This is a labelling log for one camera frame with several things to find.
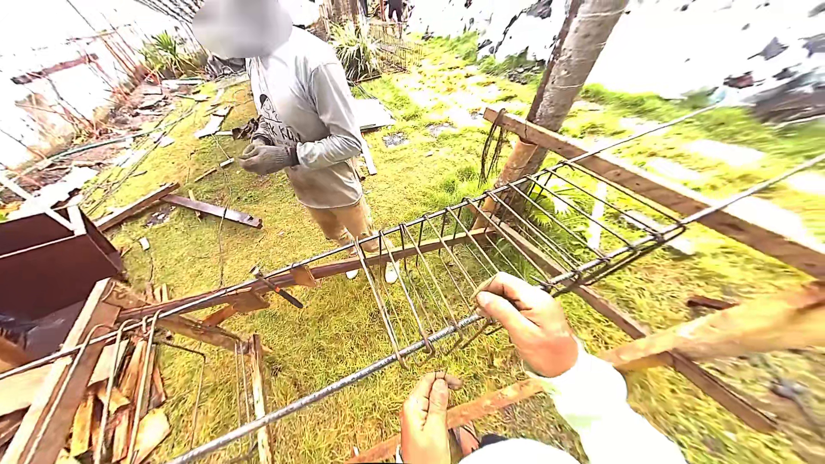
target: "khaki pants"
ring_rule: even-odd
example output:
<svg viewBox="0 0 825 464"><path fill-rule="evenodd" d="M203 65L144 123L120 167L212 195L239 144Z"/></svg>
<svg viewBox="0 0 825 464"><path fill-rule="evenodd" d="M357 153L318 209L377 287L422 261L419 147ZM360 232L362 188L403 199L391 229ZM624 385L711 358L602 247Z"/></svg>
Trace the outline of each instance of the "khaki pants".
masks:
<svg viewBox="0 0 825 464"><path fill-rule="evenodd" d="M351 244L353 237L362 239L375 232L372 227L370 207L366 204L366 199L363 196L355 205L340 206L338 208L310 208L306 206L306 209L315 222L318 223L318 226L321 227L323 236L338 245ZM389 239L384 239L384 249L392 246ZM377 252L379 250L378 239L364 242L361 247L367 252Z"/></svg>

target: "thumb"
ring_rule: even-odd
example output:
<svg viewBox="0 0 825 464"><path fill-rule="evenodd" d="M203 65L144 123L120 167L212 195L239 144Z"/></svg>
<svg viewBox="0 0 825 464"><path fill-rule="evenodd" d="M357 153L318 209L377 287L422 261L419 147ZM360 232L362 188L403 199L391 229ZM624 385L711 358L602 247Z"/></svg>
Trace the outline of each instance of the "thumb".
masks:
<svg viewBox="0 0 825 464"><path fill-rule="evenodd" d="M484 315L497 320L511 334L536 329L535 324L524 317L510 301L495 293L480 291L475 299Z"/></svg>
<svg viewBox="0 0 825 464"><path fill-rule="evenodd" d="M444 379L436 379L430 390L430 407L427 408L427 425L447 424L447 405L450 403L450 388Z"/></svg>

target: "long-sleeve gray shirt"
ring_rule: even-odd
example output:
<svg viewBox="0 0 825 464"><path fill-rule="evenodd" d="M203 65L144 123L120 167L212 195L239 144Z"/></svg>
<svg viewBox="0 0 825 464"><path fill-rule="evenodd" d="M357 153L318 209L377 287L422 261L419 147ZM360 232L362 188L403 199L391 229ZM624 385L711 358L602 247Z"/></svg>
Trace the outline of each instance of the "long-sleeve gray shirt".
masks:
<svg viewBox="0 0 825 464"><path fill-rule="evenodd" d="M365 142L332 47L293 27L287 42L271 55L247 59L247 71L261 116L253 137L297 147L299 165L285 172L298 201L334 208L360 200L355 157Z"/></svg>

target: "white sneaker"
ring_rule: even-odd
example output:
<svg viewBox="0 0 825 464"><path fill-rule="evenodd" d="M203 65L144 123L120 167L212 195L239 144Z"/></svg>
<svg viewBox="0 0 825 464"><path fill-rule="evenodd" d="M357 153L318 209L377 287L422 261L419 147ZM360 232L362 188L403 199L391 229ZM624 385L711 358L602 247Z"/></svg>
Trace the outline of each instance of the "white sneaker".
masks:
<svg viewBox="0 0 825 464"><path fill-rule="evenodd" d="M395 283L395 281L398 280L399 272L397 263L393 263L392 266L387 266L384 270L384 282Z"/></svg>

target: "sleeve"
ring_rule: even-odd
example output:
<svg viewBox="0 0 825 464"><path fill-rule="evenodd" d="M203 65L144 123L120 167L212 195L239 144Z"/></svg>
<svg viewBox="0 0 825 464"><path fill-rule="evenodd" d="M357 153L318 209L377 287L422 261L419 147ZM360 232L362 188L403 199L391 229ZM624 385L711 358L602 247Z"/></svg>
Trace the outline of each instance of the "sleeve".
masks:
<svg viewBox="0 0 825 464"><path fill-rule="evenodd" d="M309 83L318 117L329 136L298 144L298 160L310 169L321 169L361 153L361 131L352 110L352 94L340 63L318 66Z"/></svg>
<svg viewBox="0 0 825 464"><path fill-rule="evenodd" d="M591 464L684 464L679 447L627 404L625 379L608 362L584 351L564 374L541 377L559 414L578 433Z"/></svg>

